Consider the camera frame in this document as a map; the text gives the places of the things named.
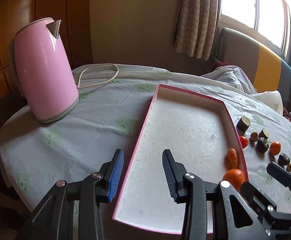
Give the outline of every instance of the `curtain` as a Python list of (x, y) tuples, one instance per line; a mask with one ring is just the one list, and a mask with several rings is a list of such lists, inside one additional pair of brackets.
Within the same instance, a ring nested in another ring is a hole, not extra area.
[(215, 35), (218, 0), (181, 0), (177, 17), (177, 53), (208, 60)]

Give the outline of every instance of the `cherry tomato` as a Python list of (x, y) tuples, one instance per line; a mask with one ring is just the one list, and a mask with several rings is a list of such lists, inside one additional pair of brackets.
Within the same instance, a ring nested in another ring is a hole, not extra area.
[(245, 147), (247, 147), (249, 141), (247, 140), (247, 138), (245, 138), (244, 136), (239, 136), (240, 139), (240, 143), (242, 148), (244, 149)]

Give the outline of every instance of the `window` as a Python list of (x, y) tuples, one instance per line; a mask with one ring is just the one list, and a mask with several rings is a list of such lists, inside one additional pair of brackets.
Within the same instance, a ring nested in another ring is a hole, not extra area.
[(289, 15), (284, 0), (222, 0), (222, 27), (243, 32), (283, 57), (290, 39)]

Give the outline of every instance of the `metal screw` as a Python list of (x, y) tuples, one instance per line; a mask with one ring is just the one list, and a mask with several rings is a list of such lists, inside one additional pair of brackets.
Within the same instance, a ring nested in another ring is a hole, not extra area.
[(222, 187), (225, 188), (230, 187), (230, 182), (228, 182), (227, 180), (222, 180), (220, 184)]
[(56, 185), (57, 185), (58, 187), (63, 187), (63, 186), (65, 185), (65, 181), (64, 181), (63, 179), (58, 180), (57, 183), (56, 183)]
[(184, 176), (185, 176), (187, 179), (194, 179), (194, 174), (193, 174), (193, 173), (190, 173), (190, 172), (185, 173)]
[(95, 172), (95, 173), (92, 174), (92, 178), (94, 178), (94, 179), (99, 179), (101, 177), (102, 177), (102, 174), (99, 173), (99, 172)]

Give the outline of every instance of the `white tablecloth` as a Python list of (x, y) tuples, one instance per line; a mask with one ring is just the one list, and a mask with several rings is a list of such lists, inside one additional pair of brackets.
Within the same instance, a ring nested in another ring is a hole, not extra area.
[[(86, 67), (73, 71), (76, 81)], [(80, 90), (77, 106), (63, 119), (46, 125), (39, 123), (29, 106), (25, 106), (0, 130), (1, 171), (7, 185), (14, 186), (30, 210), (56, 181), (65, 179), (71, 183), (84, 179), (98, 171), (102, 163), (110, 161), (117, 148), (124, 151), (125, 172), (159, 83), (223, 100), (235, 124), (243, 115), (251, 120), (247, 137), (254, 130), (266, 128), (270, 134), (269, 141), (281, 142), (281, 152), (291, 159), (291, 123), (252, 96), (203, 77), (146, 66), (118, 67), (120, 72), (111, 83)], [(87, 70), (82, 85), (110, 78), (113, 71), (109, 69)], [(253, 145), (249, 144), (244, 154), (250, 181), (277, 203), (279, 211), (291, 212), (289, 189), (266, 172), (266, 166), (273, 160), (269, 153), (257, 154)], [(115, 235), (124, 231), (126, 226), (111, 221), (113, 206), (108, 205), (104, 226), (106, 230), (107, 226), (116, 225), (116, 231), (109, 232), (107, 236), (115, 239)], [(143, 233), (145, 239), (152, 237), (151, 234)]]

